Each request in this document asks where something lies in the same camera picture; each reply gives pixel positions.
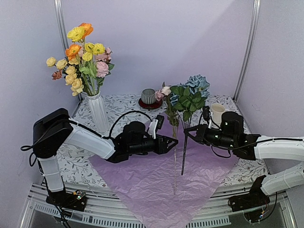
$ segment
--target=orange poppy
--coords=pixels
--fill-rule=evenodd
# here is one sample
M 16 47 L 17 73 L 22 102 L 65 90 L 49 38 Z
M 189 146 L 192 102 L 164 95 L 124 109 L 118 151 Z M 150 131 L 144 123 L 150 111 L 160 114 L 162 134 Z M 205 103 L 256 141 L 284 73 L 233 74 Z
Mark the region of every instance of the orange poppy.
M 91 32 L 93 32 L 93 27 L 92 24 L 89 23 L 81 23 L 79 27 L 84 27 L 85 28 L 85 34 L 82 36 L 82 39 L 85 38 L 86 36 L 90 35 Z
M 71 44 L 68 49 L 66 49 L 66 56 L 68 57 L 68 60 L 71 60 L 76 57 L 78 52 L 80 51 L 81 46 L 78 44 Z

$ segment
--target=table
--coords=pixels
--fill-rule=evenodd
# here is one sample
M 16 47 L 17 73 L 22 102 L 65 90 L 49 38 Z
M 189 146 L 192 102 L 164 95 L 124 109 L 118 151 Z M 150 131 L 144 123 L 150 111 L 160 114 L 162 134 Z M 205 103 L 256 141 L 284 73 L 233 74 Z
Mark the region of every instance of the table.
M 103 97 L 105 108 L 107 110 L 110 125 L 121 116 L 122 114 L 131 111 L 139 110 L 147 113 L 151 118 L 156 117 L 157 114 L 164 112 L 164 104 L 161 108 L 156 110 L 145 110 L 138 104 L 140 95 L 106 95 Z M 206 105 L 211 103 L 220 103 L 227 109 L 239 113 L 238 108 L 229 96 L 210 96 Z M 200 113 L 196 112 L 192 117 L 192 125 L 196 125 L 199 120 Z M 75 113 L 74 119 L 82 124 L 96 130 L 93 119 L 90 114 L 87 99 L 84 99 L 80 104 L 77 112 Z M 131 121 L 146 122 L 148 119 L 140 114 L 129 114 L 121 119 L 120 122 L 115 126 L 113 136 L 116 136 L 122 131 L 122 127 Z M 245 133 L 249 133 L 248 127 L 245 124 Z M 67 145 L 62 145 L 57 152 L 57 159 L 60 166 L 61 175 L 63 180 L 68 183 L 86 185 L 88 187 L 100 187 L 108 188 L 104 180 L 99 176 L 97 171 L 91 165 L 88 158 L 92 154 L 83 152 L 82 156 L 71 157 L 71 150 Z M 262 160 L 247 161 L 239 159 L 234 165 L 233 169 L 228 173 L 226 178 L 221 183 L 220 187 L 238 186 L 240 189 L 242 185 L 248 185 L 253 183 L 254 180 L 267 174 L 265 163 Z

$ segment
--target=robotic arm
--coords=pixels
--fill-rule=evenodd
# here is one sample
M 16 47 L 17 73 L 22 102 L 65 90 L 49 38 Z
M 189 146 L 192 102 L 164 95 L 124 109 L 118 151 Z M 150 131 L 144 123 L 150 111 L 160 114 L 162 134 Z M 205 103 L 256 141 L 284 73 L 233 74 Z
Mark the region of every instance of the robotic arm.
M 203 117 L 207 122 L 211 118 L 208 106 L 203 108 Z M 243 125 L 242 116 L 235 112 L 226 112 L 222 115 L 220 129 L 199 124 L 185 129 L 184 133 L 185 137 L 190 137 L 200 144 L 231 150 L 241 159 L 277 158 L 303 162 L 280 173 L 258 177 L 248 194 L 229 199 L 228 204 L 233 211 L 264 205 L 270 202 L 269 195 L 304 184 L 304 137 L 275 138 L 245 134 Z
M 63 143 L 78 146 L 112 163 L 128 160 L 133 154 L 165 154 L 177 145 L 178 140 L 156 134 L 161 129 L 163 120 L 164 117 L 158 115 L 147 132 L 143 123 L 134 121 L 124 126 L 123 132 L 116 138 L 106 138 L 78 124 L 69 117 L 66 109 L 61 108 L 34 124 L 33 145 L 23 146 L 21 150 L 33 149 L 39 161 L 40 172 L 46 179 L 48 203 L 60 208 L 84 211 L 85 193 L 71 194 L 65 190 L 56 158 L 59 147 Z

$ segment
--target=cup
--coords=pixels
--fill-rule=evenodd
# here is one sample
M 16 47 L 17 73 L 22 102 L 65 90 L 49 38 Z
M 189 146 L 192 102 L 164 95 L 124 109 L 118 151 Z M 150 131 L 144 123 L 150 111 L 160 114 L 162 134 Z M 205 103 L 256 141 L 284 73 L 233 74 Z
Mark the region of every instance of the cup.
M 211 111 L 213 113 L 212 119 L 213 121 L 220 126 L 220 123 L 222 122 L 222 115 L 224 112 L 227 112 L 228 110 L 219 103 L 213 103 L 211 105 Z
M 146 105 L 152 105 L 156 102 L 155 90 L 145 89 L 142 92 L 142 102 Z

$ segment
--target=yellow ranunculus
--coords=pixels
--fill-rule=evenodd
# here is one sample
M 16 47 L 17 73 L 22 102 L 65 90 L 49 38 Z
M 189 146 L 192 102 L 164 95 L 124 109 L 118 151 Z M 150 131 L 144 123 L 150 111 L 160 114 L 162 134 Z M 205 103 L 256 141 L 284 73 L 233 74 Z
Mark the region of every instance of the yellow ranunculus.
M 71 39 L 73 42 L 78 42 L 82 39 L 85 32 L 86 30 L 84 27 L 75 27 L 67 33 L 66 37 Z
M 58 70 L 62 70 L 67 65 L 67 61 L 65 59 L 59 60 L 56 64 Z
M 94 48 L 94 44 L 92 44 L 92 43 L 86 43 L 85 44 L 85 50 L 87 52 L 93 52 L 93 48 Z
M 76 58 L 73 58 L 68 63 L 71 65 L 78 65 L 78 60 Z
M 103 46 L 103 44 L 94 44 L 94 48 L 93 48 L 93 54 L 97 55 L 97 54 L 103 54 L 105 52 L 105 47 Z
M 76 73 L 67 75 L 66 76 L 66 85 L 71 85 L 76 78 L 77 78 L 77 74 Z
M 74 66 L 68 66 L 66 69 L 66 74 L 71 75 L 73 73 L 76 73 L 76 68 Z
M 56 63 L 56 59 L 54 57 L 50 57 L 47 59 L 47 66 L 48 67 L 52 67 L 53 65 L 55 65 Z
M 82 84 L 82 80 L 80 78 L 76 78 L 72 83 L 71 90 L 73 91 L 72 95 L 76 96 L 77 94 L 83 91 L 84 85 Z
M 82 56 L 82 59 L 84 61 L 90 61 L 93 58 L 93 54 L 90 52 L 85 52 L 84 55 Z

